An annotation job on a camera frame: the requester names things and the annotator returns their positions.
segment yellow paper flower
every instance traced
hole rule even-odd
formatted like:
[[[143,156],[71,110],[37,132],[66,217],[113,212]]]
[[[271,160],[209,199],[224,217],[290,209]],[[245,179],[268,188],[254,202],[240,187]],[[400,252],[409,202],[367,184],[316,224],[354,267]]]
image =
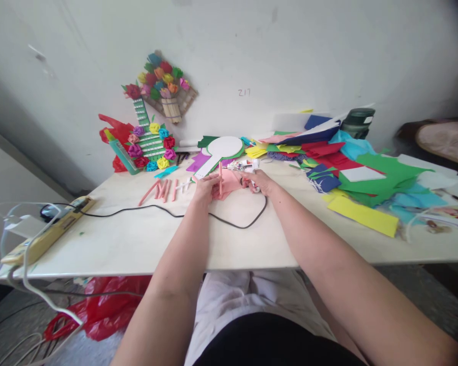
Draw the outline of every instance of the yellow paper flower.
[[[169,84],[171,82],[173,82],[173,76],[171,76],[171,74],[164,74],[163,75],[163,81],[166,83],[166,84]]]
[[[146,73],[140,73],[137,78],[141,83],[146,84]]]
[[[149,132],[151,132],[153,135],[159,135],[159,124],[150,124]]]
[[[169,167],[169,161],[166,158],[161,158],[158,160],[158,168],[166,169]]]

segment red plastic bag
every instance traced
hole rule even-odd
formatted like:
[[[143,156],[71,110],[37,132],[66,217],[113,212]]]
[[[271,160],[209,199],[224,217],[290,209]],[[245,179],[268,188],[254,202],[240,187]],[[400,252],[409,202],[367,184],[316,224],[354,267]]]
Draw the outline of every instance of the red plastic bag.
[[[129,291],[143,295],[150,280],[151,276],[95,277],[88,282],[85,294]],[[83,330],[88,338],[101,341],[129,324],[140,301],[141,297],[128,294],[87,297],[70,306],[68,310],[84,322]],[[54,332],[54,327],[63,318],[65,325]],[[59,313],[48,324],[44,339],[52,341],[67,336],[77,327],[78,324],[68,315]]]

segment popsicle stick vase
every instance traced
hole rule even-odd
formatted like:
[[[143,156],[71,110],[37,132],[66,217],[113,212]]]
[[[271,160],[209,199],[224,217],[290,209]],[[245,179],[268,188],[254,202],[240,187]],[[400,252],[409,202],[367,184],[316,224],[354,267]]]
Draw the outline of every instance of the popsicle stick vase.
[[[177,124],[182,121],[180,107],[178,106],[178,100],[176,98],[161,99],[161,104],[163,105],[164,115],[172,123]]]

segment paper flower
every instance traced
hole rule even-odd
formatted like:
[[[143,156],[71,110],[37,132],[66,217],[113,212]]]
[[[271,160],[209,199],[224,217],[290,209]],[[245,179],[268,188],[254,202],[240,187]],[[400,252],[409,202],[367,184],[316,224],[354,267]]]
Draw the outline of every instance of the paper flower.
[[[154,84],[156,84],[156,81],[158,81],[158,78],[156,77],[155,74],[147,73],[145,78],[146,78],[146,83],[145,84],[147,84],[149,86],[153,86]]]
[[[164,84],[163,82],[160,80],[158,82],[156,82],[156,84],[154,84],[154,89],[156,89],[157,91],[161,91],[161,89],[164,88]]]
[[[183,90],[190,89],[190,84],[188,83],[187,79],[184,79],[184,78],[180,78],[180,86],[182,87]]]
[[[151,97],[151,99],[158,100],[158,99],[161,98],[161,94],[156,89],[151,88],[150,97]]]
[[[149,56],[148,56],[148,60],[150,63],[153,64],[154,67],[159,67],[159,65],[161,64],[161,57],[158,56],[157,54],[155,53],[151,53]]]
[[[172,75],[175,79],[179,79],[183,76],[183,71],[181,71],[179,68],[173,68]]]
[[[167,160],[174,160],[177,157],[177,153],[173,149],[167,149],[164,153],[164,158]]]
[[[158,80],[161,80],[164,76],[164,71],[162,68],[157,68],[157,69],[154,69],[154,74],[156,75]]]
[[[137,137],[134,134],[130,134],[129,138],[127,139],[127,141],[129,141],[131,144],[135,144],[135,143],[139,142],[139,137]]]
[[[170,73],[173,68],[171,67],[171,65],[169,63],[167,63],[166,61],[162,61],[160,64],[159,64],[159,67],[163,69],[164,72],[166,73]]]
[[[143,168],[149,163],[149,159],[146,157],[140,157],[134,160],[134,164],[136,164],[136,167],[138,168]]]
[[[154,67],[153,67],[153,64],[151,63],[146,63],[144,65],[144,69],[151,74],[154,73]]]
[[[164,140],[166,137],[169,136],[169,131],[167,129],[159,129],[158,133],[159,133],[159,138],[161,140]]]
[[[159,91],[161,93],[161,96],[165,99],[170,99],[171,98],[171,93],[169,92],[168,88],[161,88]]]
[[[166,160],[165,158],[159,159],[157,163],[158,163],[158,168],[160,169],[166,169],[167,167],[169,167],[169,161]]]
[[[127,151],[131,158],[139,158],[142,156],[142,149],[139,145],[130,145],[129,151]]]
[[[139,86],[134,85],[134,84],[129,84],[126,85],[126,94],[128,97],[132,99],[139,99],[141,97],[141,90],[139,89]]]
[[[163,146],[165,149],[171,149],[175,145],[175,139],[173,136],[168,136],[163,140]]]
[[[136,126],[136,127],[134,127],[133,133],[136,136],[142,136],[142,135],[144,135],[146,133],[146,131],[141,126]]]
[[[143,83],[143,84],[146,84],[146,73],[140,73],[138,76],[137,76],[137,79]]]
[[[163,81],[166,84],[169,84],[169,83],[173,82],[173,76],[171,76],[170,74],[164,74],[163,75]]]
[[[170,83],[168,84],[168,90],[172,93],[172,94],[176,94],[177,91],[178,91],[178,86],[173,84],[173,83]]]
[[[146,171],[155,171],[157,169],[158,169],[158,164],[156,164],[156,162],[149,162],[146,165]]]
[[[151,132],[153,135],[159,134],[159,124],[156,124],[156,123],[150,124],[149,132]]]

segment black cable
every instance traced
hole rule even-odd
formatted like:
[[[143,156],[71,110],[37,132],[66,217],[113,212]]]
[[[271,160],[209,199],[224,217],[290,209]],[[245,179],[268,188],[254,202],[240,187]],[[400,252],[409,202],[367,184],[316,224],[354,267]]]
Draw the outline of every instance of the black cable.
[[[77,208],[76,206],[74,205],[71,205],[69,203],[53,203],[53,204],[57,204],[57,205],[64,205],[64,206],[70,206],[70,207],[73,207],[73,208]],[[238,226],[238,225],[235,225],[233,223],[230,223],[229,221],[226,221],[224,219],[221,219],[220,217],[218,216],[215,216],[213,213],[210,213],[209,212],[209,215],[212,216],[213,218],[219,220],[220,222],[223,222],[225,224],[228,224],[228,225],[231,225],[235,228],[238,228],[238,229],[247,229],[249,228],[251,225],[253,225],[259,218],[260,216],[263,214],[263,212],[265,211],[266,209],[266,206],[268,205],[268,197],[265,196],[265,205],[263,206],[263,209],[260,211],[260,213],[256,216],[256,218],[247,226],[244,226],[244,227],[241,227],[241,226]],[[111,217],[111,216],[114,216],[114,215],[117,215],[119,213],[121,213],[122,211],[132,211],[132,210],[138,210],[138,209],[143,209],[143,208],[148,208],[148,207],[157,207],[165,212],[167,212],[169,215],[171,215],[172,217],[174,217],[175,219],[179,219],[179,218],[182,218],[182,217],[185,217],[185,215],[173,215],[170,211],[168,211],[166,208],[164,207],[161,207],[161,206],[158,206],[158,205],[148,205],[148,206],[141,206],[141,207],[132,207],[132,208],[123,208],[123,209],[120,209],[119,211],[116,211],[114,213],[111,213],[109,215],[95,215],[93,213],[86,213],[86,212],[83,212],[82,210],[78,210],[80,211],[83,215],[85,216],[90,216],[90,217],[98,217],[98,218],[105,218],[105,217]]]

